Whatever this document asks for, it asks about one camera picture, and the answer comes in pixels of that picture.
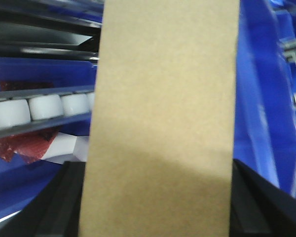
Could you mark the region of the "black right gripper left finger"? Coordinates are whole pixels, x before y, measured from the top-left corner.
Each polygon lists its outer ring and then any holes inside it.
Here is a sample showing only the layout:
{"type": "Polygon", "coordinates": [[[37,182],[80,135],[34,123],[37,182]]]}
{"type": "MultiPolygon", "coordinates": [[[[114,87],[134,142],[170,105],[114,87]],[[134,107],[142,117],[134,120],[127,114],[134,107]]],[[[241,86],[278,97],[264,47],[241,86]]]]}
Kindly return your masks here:
{"type": "Polygon", "coordinates": [[[0,237],[76,237],[84,162],[65,162],[22,211],[0,224],[0,237]]]}

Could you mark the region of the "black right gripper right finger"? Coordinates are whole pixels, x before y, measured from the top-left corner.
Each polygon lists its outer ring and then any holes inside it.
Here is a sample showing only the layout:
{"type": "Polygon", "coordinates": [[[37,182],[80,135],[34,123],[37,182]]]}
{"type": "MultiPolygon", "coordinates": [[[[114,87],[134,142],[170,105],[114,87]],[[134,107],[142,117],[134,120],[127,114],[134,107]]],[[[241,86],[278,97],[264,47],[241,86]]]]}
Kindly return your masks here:
{"type": "Polygon", "coordinates": [[[296,199],[233,161],[229,236],[296,237],[296,199]]]}

